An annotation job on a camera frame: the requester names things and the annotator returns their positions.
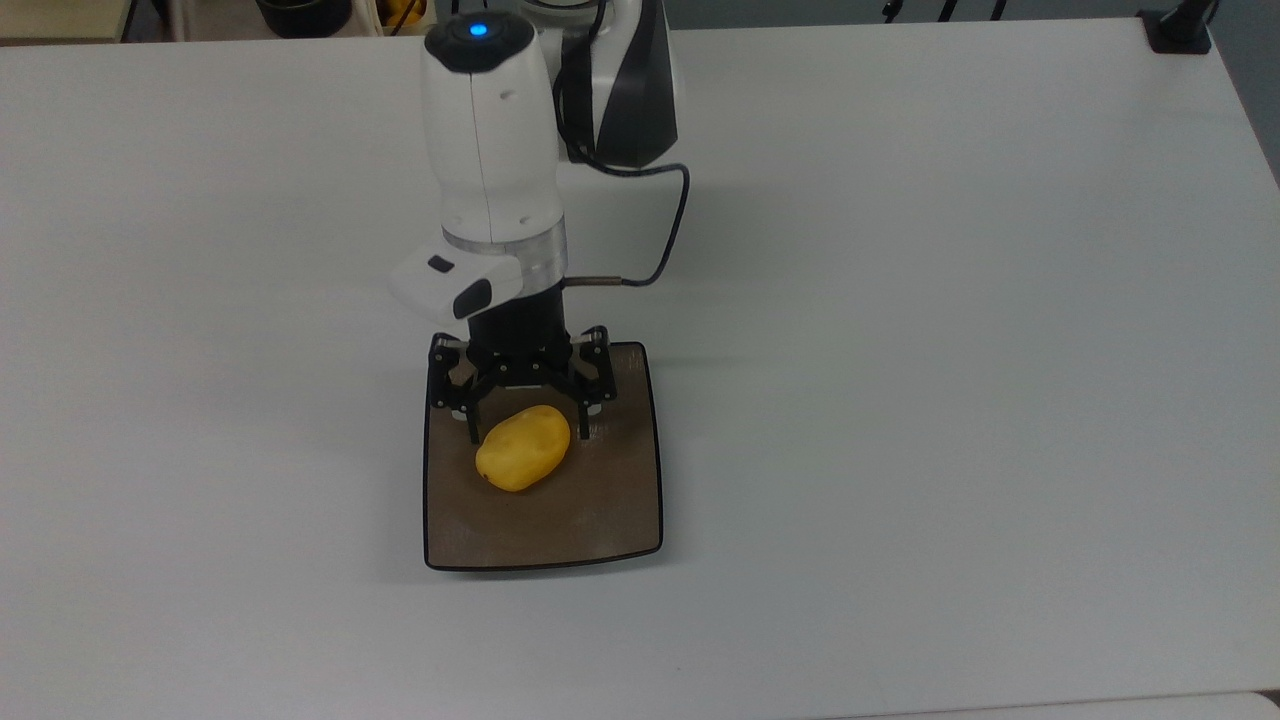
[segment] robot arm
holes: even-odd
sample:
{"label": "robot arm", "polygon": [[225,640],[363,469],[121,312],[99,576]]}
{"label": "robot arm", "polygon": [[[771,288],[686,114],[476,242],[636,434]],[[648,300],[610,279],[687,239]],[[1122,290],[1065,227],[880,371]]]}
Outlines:
{"label": "robot arm", "polygon": [[586,37],[544,33],[544,42],[561,45],[559,97],[538,31],[522,17],[456,15],[426,36],[422,105],[442,233],[393,270],[402,302],[451,325],[561,283],[567,245],[556,187],[557,99],[571,158],[586,152],[637,168],[676,141],[662,1],[609,5],[607,27],[604,6],[591,8],[596,24]]}

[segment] tray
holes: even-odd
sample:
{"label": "tray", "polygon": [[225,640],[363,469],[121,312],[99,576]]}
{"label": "tray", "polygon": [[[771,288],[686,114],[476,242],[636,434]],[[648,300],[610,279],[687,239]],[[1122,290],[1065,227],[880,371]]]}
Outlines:
{"label": "tray", "polygon": [[[662,466],[644,346],[609,346],[618,398],[573,436],[564,461],[532,487],[509,493],[476,473],[465,421],[428,406],[422,457],[422,536],[436,570],[525,570],[590,565],[662,547]],[[557,407],[576,427],[572,402],[552,388],[497,388],[481,402],[480,433],[534,405]]]}

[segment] table surface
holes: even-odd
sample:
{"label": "table surface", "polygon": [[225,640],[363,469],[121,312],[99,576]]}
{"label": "table surface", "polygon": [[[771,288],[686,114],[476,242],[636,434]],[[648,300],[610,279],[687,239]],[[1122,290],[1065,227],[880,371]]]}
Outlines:
{"label": "table surface", "polygon": [[5,0],[0,45],[118,42],[133,0]]}
{"label": "table surface", "polygon": [[[1280,193],[1137,20],[680,32],[667,542],[421,559],[417,42],[0,50],[0,697],[801,719],[1280,685]],[[675,181],[563,168],[571,270]]]}

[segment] potato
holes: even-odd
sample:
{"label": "potato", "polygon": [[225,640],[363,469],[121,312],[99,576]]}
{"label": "potato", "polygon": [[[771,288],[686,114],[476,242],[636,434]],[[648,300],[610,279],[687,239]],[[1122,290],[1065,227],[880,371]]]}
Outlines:
{"label": "potato", "polygon": [[507,492],[520,492],[554,470],[568,451],[568,420],[536,405],[494,425],[476,450],[476,470]]}

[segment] black cable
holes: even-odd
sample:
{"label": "black cable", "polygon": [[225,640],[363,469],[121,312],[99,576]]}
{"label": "black cable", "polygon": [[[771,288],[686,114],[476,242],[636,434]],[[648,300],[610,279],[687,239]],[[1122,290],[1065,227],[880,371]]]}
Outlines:
{"label": "black cable", "polygon": [[884,15],[884,24],[893,22],[893,18],[902,12],[902,1],[904,0],[888,0],[888,3],[884,3],[884,8],[881,10],[881,14]]}
{"label": "black cable", "polygon": [[[575,58],[585,51],[589,51],[595,37],[600,33],[600,26],[604,24],[604,3],[605,0],[598,0],[595,6],[595,19],[591,22],[590,29],[586,31],[586,37],[573,46],[568,53],[568,58]],[[570,159],[579,160],[586,167],[604,173],[607,176],[613,176],[618,178],[644,178],[658,176],[663,173],[680,173],[682,178],[680,188],[680,204],[676,205],[676,217],[671,222],[671,234],[667,236],[667,245],[662,250],[662,259],[658,260],[658,266],[654,269],[653,274],[648,278],[634,281],[630,278],[622,278],[616,275],[608,277],[576,277],[564,278],[566,287],[573,286],[623,286],[623,287],[646,287],[653,284],[662,277],[662,272],[667,269],[667,261],[671,259],[671,251],[676,247],[676,236],[680,234],[680,222],[685,217],[685,205],[689,202],[689,186],[691,184],[691,177],[689,173],[689,167],[684,163],[671,163],[667,165],[657,165],[653,168],[643,168],[639,170],[628,170],[622,168],[613,168],[600,163],[595,158],[591,158],[590,152],[585,147],[581,147],[577,142],[572,141],[568,136],[568,128],[564,126],[564,111],[562,105],[562,99],[564,96],[564,67],[561,65],[561,70],[556,73],[556,82],[552,83],[552,104],[556,108],[556,129],[559,132],[561,140],[564,141],[564,147],[568,150]]]}
{"label": "black cable", "polygon": [[[408,19],[408,14],[413,10],[413,5],[417,5],[417,0],[410,0],[404,5],[404,12],[401,13],[401,19],[396,20],[396,27],[392,29],[392,37],[399,35],[399,28],[404,27],[404,20]],[[426,14],[426,0],[422,0],[422,14]]]}

